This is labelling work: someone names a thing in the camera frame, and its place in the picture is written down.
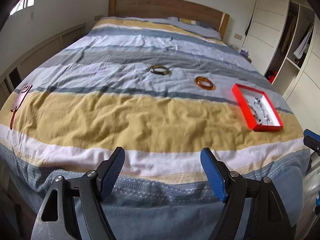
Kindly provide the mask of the red jewelry box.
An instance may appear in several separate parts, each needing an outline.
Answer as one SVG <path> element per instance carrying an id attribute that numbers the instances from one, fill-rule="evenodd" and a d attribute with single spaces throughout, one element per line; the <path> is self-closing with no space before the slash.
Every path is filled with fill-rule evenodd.
<path id="1" fill-rule="evenodd" d="M 278 132 L 283 128 L 283 122 L 265 92 L 237 83 L 232 92 L 249 129 L 255 132 Z"/>

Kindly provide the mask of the striped pillow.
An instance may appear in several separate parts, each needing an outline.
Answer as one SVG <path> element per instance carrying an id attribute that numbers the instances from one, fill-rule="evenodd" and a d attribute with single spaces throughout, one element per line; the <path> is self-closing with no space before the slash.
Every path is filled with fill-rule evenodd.
<path id="1" fill-rule="evenodd" d="M 179 18 L 179 17 L 168 17 L 167 19 L 171 21 L 182 22 L 186 24 L 197 25 L 203 28 L 210 28 L 210 29 L 216 30 L 216 28 L 212 24 L 204 23 L 201 21 L 189 20 L 189 19 Z"/>

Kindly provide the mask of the wooden headboard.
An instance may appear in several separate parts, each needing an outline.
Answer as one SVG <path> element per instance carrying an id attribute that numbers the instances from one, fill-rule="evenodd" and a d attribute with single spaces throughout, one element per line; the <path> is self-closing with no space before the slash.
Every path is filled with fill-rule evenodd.
<path id="1" fill-rule="evenodd" d="M 214 26 L 221 37 L 224 37 L 229 21 L 225 12 L 185 0 L 108 0 L 108 16 L 185 18 Z"/>

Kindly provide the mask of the amber orange bangle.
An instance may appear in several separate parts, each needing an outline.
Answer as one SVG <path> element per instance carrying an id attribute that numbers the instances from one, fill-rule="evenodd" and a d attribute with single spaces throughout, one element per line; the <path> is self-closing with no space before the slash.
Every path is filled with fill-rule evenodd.
<path id="1" fill-rule="evenodd" d="M 195 83 L 204 90 L 215 90 L 216 87 L 208 78 L 198 76 L 195 78 Z"/>

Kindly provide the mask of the purple tissue box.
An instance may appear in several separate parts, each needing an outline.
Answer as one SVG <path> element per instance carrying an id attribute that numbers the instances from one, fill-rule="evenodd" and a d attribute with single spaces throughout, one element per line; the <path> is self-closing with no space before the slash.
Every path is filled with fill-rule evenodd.
<path id="1" fill-rule="evenodd" d="M 243 57 L 248 57 L 249 53 L 247 50 L 245 49 L 240 49 L 240 54 L 243 56 Z"/>

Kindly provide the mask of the white wardrobe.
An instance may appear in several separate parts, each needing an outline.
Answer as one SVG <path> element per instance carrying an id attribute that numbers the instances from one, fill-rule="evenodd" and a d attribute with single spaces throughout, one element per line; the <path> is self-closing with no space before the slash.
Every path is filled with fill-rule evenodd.
<path id="1" fill-rule="evenodd" d="M 313 32 L 300 60 L 298 48 L 310 24 Z M 282 95 L 303 129 L 319 133 L 319 18 L 306 0 L 256 0 L 244 41 L 253 66 Z"/>

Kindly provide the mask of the red bag in wardrobe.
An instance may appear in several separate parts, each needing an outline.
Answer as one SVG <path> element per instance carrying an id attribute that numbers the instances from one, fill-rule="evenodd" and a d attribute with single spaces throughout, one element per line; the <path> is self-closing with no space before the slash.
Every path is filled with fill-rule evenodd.
<path id="1" fill-rule="evenodd" d="M 277 72 L 272 71 L 272 70 L 268 70 L 265 74 L 265 77 L 267 78 L 267 80 L 272 83 L 274 81 L 274 79 L 276 78 Z"/>

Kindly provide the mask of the hanging striped shirt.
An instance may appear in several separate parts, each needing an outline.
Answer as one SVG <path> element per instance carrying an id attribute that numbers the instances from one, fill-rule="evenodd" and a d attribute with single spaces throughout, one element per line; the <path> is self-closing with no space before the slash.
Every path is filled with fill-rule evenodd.
<path id="1" fill-rule="evenodd" d="M 306 45 L 308 44 L 308 40 L 310 39 L 312 32 L 313 32 L 313 24 L 310 24 L 306 34 L 303 36 L 303 39 L 301 40 L 298 48 L 293 52 L 296 59 L 300 60 L 301 57 L 303 56 L 304 50 L 306 48 Z"/>

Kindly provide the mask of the striped duvet cover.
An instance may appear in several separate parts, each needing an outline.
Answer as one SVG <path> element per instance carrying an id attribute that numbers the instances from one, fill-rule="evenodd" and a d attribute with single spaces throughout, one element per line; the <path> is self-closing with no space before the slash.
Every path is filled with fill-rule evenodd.
<path id="1" fill-rule="evenodd" d="M 168 75 L 149 71 L 165 66 Z M 215 85 L 204 90 L 203 76 Z M 232 92 L 267 94 L 283 128 L 255 132 Z M 13 103 L 33 85 L 10 129 Z M 124 167 L 103 202 L 117 239 L 207 239 L 222 211 L 200 163 L 210 148 L 249 179 L 270 177 L 290 223 L 303 209 L 310 151 L 283 97 L 246 59 L 220 41 L 150 20 L 106 18 L 33 70 L 1 109 L 1 160 L 37 212 L 53 179 L 76 178 L 125 150 Z"/>

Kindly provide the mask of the dark brown gold bangle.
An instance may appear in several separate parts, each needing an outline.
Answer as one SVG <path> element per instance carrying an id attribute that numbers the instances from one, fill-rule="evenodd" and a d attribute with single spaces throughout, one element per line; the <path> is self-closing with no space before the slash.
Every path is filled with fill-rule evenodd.
<path id="1" fill-rule="evenodd" d="M 168 75 L 170 73 L 170 70 L 167 67 L 161 66 L 159 64 L 151 66 L 149 68 L 149 71 L 152 74 L 156 74 L 156 75 Z"/>

